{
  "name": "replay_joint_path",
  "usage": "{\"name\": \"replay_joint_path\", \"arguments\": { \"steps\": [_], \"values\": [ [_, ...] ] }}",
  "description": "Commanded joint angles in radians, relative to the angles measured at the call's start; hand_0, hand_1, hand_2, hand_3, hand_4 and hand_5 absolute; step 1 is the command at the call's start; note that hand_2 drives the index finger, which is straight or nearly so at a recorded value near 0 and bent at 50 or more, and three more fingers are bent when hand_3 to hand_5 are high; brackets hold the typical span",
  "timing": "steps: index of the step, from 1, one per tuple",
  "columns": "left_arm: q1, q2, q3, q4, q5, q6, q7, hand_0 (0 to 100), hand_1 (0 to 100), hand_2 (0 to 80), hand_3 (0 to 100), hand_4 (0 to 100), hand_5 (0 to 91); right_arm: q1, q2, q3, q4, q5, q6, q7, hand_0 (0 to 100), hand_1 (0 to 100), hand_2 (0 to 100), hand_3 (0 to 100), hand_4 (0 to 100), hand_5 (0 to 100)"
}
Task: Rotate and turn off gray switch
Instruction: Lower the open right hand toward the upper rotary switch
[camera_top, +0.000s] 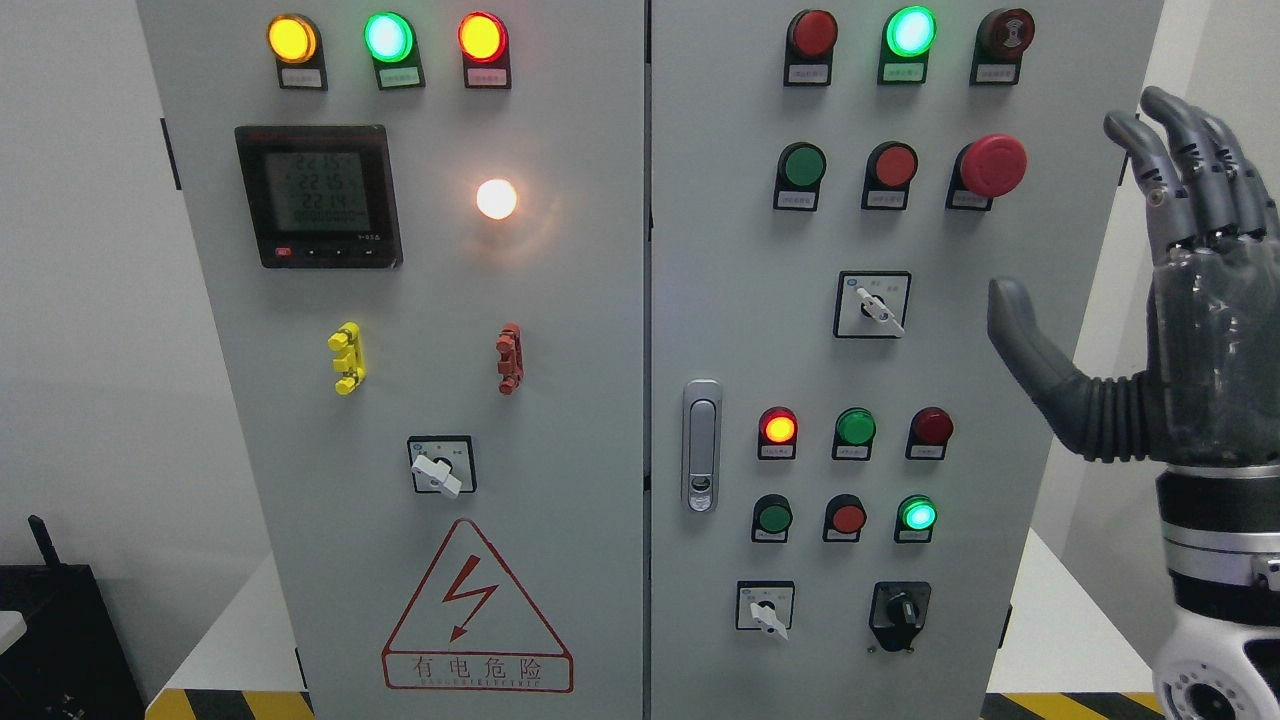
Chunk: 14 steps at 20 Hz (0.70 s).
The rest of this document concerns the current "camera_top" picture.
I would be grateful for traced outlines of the gray robotic hand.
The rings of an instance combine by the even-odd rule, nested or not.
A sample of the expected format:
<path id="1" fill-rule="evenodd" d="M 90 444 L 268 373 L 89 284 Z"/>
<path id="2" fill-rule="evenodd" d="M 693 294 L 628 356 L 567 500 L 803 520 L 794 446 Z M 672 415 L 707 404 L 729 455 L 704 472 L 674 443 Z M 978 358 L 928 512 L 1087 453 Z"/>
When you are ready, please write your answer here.
<path id="1" fill-rule="evenodd" d="M 1277 204 L 1224 119 L 1156 86 L 1140 110 L 1108 113 L 1103 129 L 1129 152 L 1146 204 L 1146 369 L 1085 375 L 1007 277 L 989 283 L 989 341 L 1060 443 L 1091 461 L 1274 464 Z"/>

